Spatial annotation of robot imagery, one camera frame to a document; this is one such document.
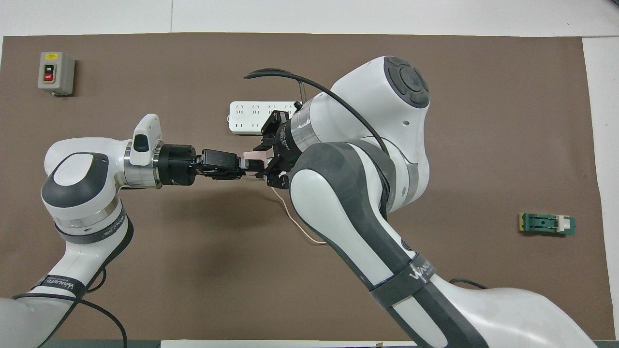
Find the white power strip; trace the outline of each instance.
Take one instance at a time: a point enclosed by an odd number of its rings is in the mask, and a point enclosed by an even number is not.
[[[228,127],[234,134],[260,135],[273,110],[296,111],[295,102],[231,102]]]

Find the thin white wire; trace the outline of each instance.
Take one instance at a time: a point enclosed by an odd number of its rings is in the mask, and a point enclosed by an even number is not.
[[[308,237],[309,240],[313,241],[314,243],[318,244],[318,245],[325,245],[327,242],[325,241],[319,241],[319,240],[315,240],[314,238],[312,238],[310,235],[308,235],[307,232],[305,232],[305,230],[303,229],[303,227],[301,227],[301,225],[299,225],[295,219],[292,218],[292,216],[290,216],[290,212],[288,211],[288,206],[286,206],[286,201],[284,201],[284,199],[279,195],[279,193],[277,193],[277,191],[274,188],[271,188],[273,190],[273,192],[275,193],[275,195],[279,198],[279,200],[282,202],[282,204],[284,205],[284,209],[286,209],[286,214],[288,214],[288,218],[290,218],[290,220],[292,222],[295,223],[295,225],[297,225],[297,227],[301,230],[301,232],[303,232],[303,234]]]

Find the gray switch box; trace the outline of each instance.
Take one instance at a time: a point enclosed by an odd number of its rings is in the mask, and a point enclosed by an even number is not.
[[[53,95],[73,93],[76,62],[63,52],[42,52],[39,62],[38,87]]]

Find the black cable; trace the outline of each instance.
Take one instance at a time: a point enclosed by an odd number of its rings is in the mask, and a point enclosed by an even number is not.
[[[378,145],[381,147],[381,149],[384,151],[385,154],[387,154],[387,156],[389,155],[389,151],[387,150],[387,146],[385,146],[385,143],[383,141],[383,139],[378,135],[378,133],[376,132],[376,130],[363,118],[363,116],[361,116],[361,114],[359,114],[359,112],[357,112],[353,107],[351,107],[346,101],[344,101],[344,99],[340,98],[337,94],[335,94],[334,92],[331,92],[331,90],[329,90],[327,87],[320,85],[310,79],[307,79],[303,76],[299,76],[299,75],[295,75],[293,73],[291,73],[290,71],[286,71],[286,70],[282,70],[282,69],[260,69],[260,70],[256,70],[253,72],[250,72],[249,74],[243,76],[244,79],[249,80],[249,79],[255,79],[256,77],[264,77],[264,76],[279,76],[279,77],[286,77],[288,79],[293,79],[296,80],[297,82],[304,82],[310,86],[313,86],[321,91],[323,91],[324,93],[326,93],[328,96],[330,96],[331,98],[335,99],[338,103],[340,103],[344,108],[346,108],[346,110],[348,110],[354,117],[356,117],[359,122],[361,122],[362,125],[364,125],[365,128],[367,128],[370,133],[372,134],[372,136],[376,139],[376,141],[378,142]]]
[[[13,300],[17,300],[18,298],[24,298],[24,297],[34,297],[34,298],[57,298],[59,300],[67,300],[67,301],[73,301],[76,303],[81,303],[83,305],[87,305],[90,308],[94,308],[98,311],[100,311],[101,313],[105,314],[106,316],[109,317],[109,319],[112,319],[112,321],[114,322],[114,324],[116,324],[118,326],[118,328],[120,329],[120,333],[123,335],[123,348],[127,348],[127,332],[124,330],[123,325],[121,324],[120,320],[116,319],[116,317],[110,313],[109,311],[105,310],[105,308],[100,307],[92,302],[88,302],[86,300],[83,300],[81,298],[75,298],[75,297],[71,297],[71,296],[64,296],[64,295],[56,295],[56,294],[21,294],[21,295],[15,295],[13,297],[11,297],[11,299]]]
[[[470,281],[468,279],[464,279],[464,278],[454,278],[451,279],[449,281],[449,283],[454,284],[454,283],[466,283],[466,284],[470,284],[472,286],[478,287],[482,290],[486,290],[488,287],[483,286],[482,284],[479,284],[478,282],[474,282],[474,281]]]
[[[95,287],[94,287],[94,288],[92,288],[92,289],[88,289],[88,290],[86,290],[86,293],[87,293],[87,294],[90,294],[91,292],[94,292],[94,291],[99,290],[99,288],[103,286],[103,283],[105,283],[105,279],[107,279],[107,277],[108,277],[108,273],[107,273],[107,271],[105,270],[105,268],[103,268],[103,277],[101,278],[101,282],[99,282],[99,285],[95,286]]]

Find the green terminal block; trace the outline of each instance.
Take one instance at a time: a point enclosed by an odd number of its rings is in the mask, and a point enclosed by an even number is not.
[[[520,231],[574,235],[576,219],[568,215],[520,214]]]

